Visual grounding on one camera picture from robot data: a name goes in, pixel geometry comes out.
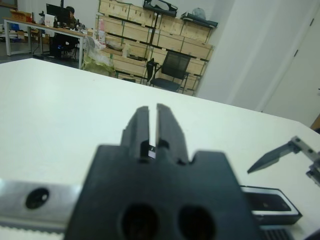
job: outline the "mesh chair back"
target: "mesh chair back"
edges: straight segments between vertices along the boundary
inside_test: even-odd
[[[161,72],[177,79],[184,79],[190,57],[168,51]]]

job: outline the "desk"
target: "desk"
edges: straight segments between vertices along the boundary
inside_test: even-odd
[[[40,25],[32,22],[25,22],[25,21],[19,21],[15,20],[9,17],[4,17],[4,33],[5,33],[5,44],[6,44],[6,54],[8,56],[11,56],[13,54],[24,54],[24,53],[32,53],[32,41],[31,41],[31,28],[39,29],[39,30],[50,30],[57,34],[63,34],[71,37],[75,37],[79,39],[80,47],[79,47],[79,69],[82,66],[82,59],[83,59],[83,51],[84,51],[84,38],[85,34],[82,34],[77,31],[71,31],[65,28],[55,28],[45,25]],[[10,40],[9,40],[9,23],[11,24],[19,24],[27,27],[28,32],[28,45],[29,50],[20,50],[20,51],[13,51],[11,52],[11,46],[10,46]],[[40,37],[40,52],[43,53],[43,46],[42,46],[42,37]]]
[[[320,228],[320,188],[306,176],[311,162],[302,153],[247,174],[295,135],[320,150],[320,135],[299,122],[32,58],[0,64],[0,73],[0,179],[82,184],[97,146],[119,145],[141,106],[149,107],[155,144],[162,103],[179,122],[190,159],[198,150],[226,153],[240,184],[279,188],[302,212],[290,228],[296,240]],[[0,239],[61,236],[0,227]]]

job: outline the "white door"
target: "white door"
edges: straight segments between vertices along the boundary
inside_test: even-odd
[[[320,10],[263,112],[310,127],[320,113],[319,89]]]

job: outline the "table leg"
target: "table leg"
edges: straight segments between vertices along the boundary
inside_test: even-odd
[[[4,33],[5,33],[5,46],[6,46],[6,54],[11,56],[11,46],[10,46],[10,32],[9,32],[9,23],[4,20]]]
[[[42,44],[42,30],[39,29],[39,38],[40,38],[40,54],[44,54],[44,46]]]
[[[80,37],[80,48],[79,48],[79,69],[81,69],[82,66],[82,57],[84,52],[84,38]]]
[[[28,26],[28,45],[30,53],[32,53],[32,41],[31,41],[31,27]]]

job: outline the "cardboard box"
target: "cardboard box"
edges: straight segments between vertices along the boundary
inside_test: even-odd
[[[42,44],[48,45],[50,42],[50,35],[49,34],[42,34]]]
[[[24,12],[24,11],[17,11],[13,9],[10,9],[10,12],[14,20],[32,23],[31,13]]]
[[[20,39],[21,42],[25,43],[25,32],[24,31],[17,31],[18,39]]]

